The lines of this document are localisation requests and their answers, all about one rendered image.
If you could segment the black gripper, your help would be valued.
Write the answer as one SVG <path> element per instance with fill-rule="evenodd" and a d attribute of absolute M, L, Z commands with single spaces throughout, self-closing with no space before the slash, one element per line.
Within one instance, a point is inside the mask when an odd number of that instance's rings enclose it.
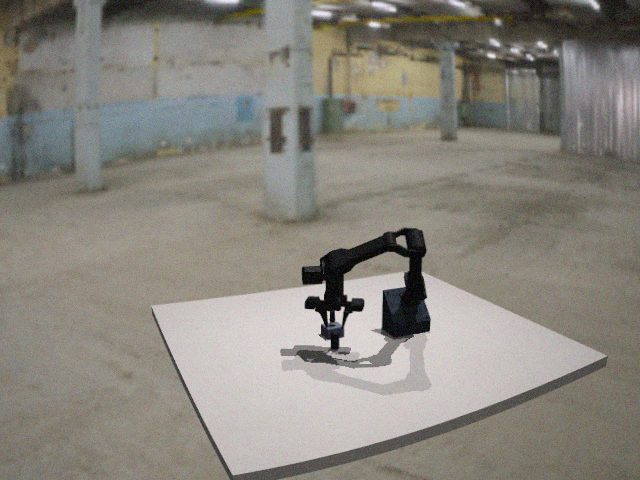
<path fill-rule="evenodd" d="M 337 288 L 340 288 L 341 289 L 341 290 L 339 289 L 340 292 L 342 293 L 342 295 L 344 295 L 344 284 L 338 285 L 338 286 L 332 286 L 332 285 L 326 284 L 326 289 L 330 289 L 330 292 L 336 292 Z M 363 310 L 364 300 L 363 298 L 352 298 L 352 301 L 348 301 L 347 306 L 342 306 L 342 307 L 345 307 L 345 310 L 343 312 L 343 323 L 342 323 L 342 329 L 344 329 L 344 326 L 346 324 L 349 314 L 353 313 L 353 311 L 361 312 Z M 320 300 L 319 297 L 309 296 L 305 300 L 305 309 L 315 309 L 315 311 L 321 315 L 326 328 L 328 327 L 326 303 L 324 303 L 324 300 Z"/>

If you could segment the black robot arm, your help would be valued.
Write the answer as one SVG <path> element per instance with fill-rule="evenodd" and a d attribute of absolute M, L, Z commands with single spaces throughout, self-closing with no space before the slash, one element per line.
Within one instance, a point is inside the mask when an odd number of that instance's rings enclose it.
<path fill-rule="evenodd" d="M 406 236 L 407 249 L 396 242 L 399 236 Z M 302 267 L 303 285 L 322 284 L 338 286 L 344 284 L 344 274 L 350 272 L 353 267 L 379 256 L 385 252 L 395 252 L 405 258 L 409 258 L 409 271 L 404 272 L 406 290 L 399 293 L 406 307 L 417 305 L 425 300 L 426 287 L 421 274 L 421 259 L 425 257 L 426 246 L 422 230 L 417 228 L 402 228 L 396 232 L 385 232 L 382 236 L 351 249 L 337 249 L 320 258 L 320 266 Z M 339 290 L 330 292 L 325 290 L 324 303 L 327 311 L 340 311 L 342 306 L 348 305 L 347 295 L 342 295 Z"/>

